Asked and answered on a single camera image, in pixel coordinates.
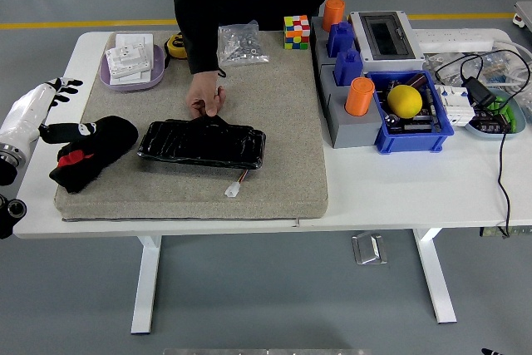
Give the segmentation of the person's right hand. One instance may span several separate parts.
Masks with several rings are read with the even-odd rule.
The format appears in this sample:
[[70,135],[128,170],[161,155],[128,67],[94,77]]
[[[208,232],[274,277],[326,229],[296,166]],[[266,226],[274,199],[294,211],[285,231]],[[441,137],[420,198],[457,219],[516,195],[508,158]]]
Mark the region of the person's right hand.
[[216,116],[222,109],[226,94],[225,89],[217,83],[218,77],[217,71],[205,71],[193,75],[185,98],[193,119],[200,116]]

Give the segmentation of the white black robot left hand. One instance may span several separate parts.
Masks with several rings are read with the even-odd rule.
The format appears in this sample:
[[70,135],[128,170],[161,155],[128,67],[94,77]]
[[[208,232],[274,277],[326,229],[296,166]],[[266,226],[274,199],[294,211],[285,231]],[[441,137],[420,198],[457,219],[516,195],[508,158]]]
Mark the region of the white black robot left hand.
[[95,122],[44,124],[49,111],[60,102],[68,102],[66,94],[78,93],[77,88],[81,85],[80,80],[58,77],[42,83],[15,101],[1,127],[1,144],[21,150],[38,137],[48,144],[57,144],[95,135]]

